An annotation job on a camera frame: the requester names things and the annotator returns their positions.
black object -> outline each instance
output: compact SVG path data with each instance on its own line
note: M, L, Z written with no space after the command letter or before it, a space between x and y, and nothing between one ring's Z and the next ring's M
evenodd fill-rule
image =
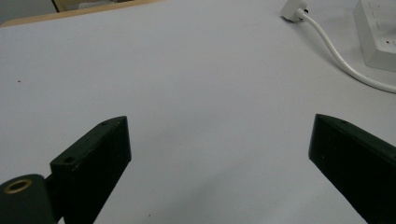
M126 117L106 120L50 163L0 186L0 223L93 223L131 160Z
M396 223L396 147L344 120L316 115L309 158L367 223Z

white cable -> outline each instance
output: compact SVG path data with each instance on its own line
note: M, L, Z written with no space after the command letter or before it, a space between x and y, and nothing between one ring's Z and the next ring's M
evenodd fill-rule
M335 49L334 45L332 44L332 41L330 38L326 35L324 30L320 27L320 25L312 20L306 13L301 9L298 8L296 11L296 15L298 18L303 19L304 21L307 21L309 24L311 24L319 33L320 37L322 37L324 43L326 44L327 48L330 50L332 53L332 56L334 59L339 63L341 68L348 73L350 76L356 78L358 81L371 86L373 88L379 89L381 91L388 91L391 93L396 93L396 86L388 85L382 82L378 82L375 80L372 80L364 75L362 75L360 72L356 71L353 67L351 67L338 53L338 51Z

power plug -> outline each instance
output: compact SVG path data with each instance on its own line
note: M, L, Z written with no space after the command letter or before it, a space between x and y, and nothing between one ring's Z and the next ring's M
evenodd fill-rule
M353 14L366 65L396 72L396 1L360 0Z
M280 15L288 21L301 21L297 16L297 9L306 10L308 4L304 0L288 0L288 2L283 6L280 11Z

white tabletop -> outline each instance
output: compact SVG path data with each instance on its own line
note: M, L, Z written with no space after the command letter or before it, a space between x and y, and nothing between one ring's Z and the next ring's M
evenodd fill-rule
M164 0L0 28L0 182L126 115L132 162L100 223L365 221L308 159L317 113L396 145L396 95L348 77L282 0ZM357 1L310 15L357 70Z

wooden edge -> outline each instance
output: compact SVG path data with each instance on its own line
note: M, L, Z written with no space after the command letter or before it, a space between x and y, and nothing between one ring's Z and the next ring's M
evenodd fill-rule
M48 15L21 18L21 19L6 21L3 24L1 24L0 27L22 25L22 24L38 22L38 21L57 20L57 19L61 19L61 18L74 17L74 16L79 16L79 15L95 13L95 12L109 11L109 10L113 10L113 9L123 8L123 7L135 7L135 6L140 6L140 5L145 5L145 4L155 3L155 2L160 2L160 1L162 1L162 0L134 0L134 1L130 1L130 2L117 3L117 4L113 4L113 5L107 5L107 6L90 7L90 8L83 8L83 9L72 10L72 11L53 13L53 14L48 14Z

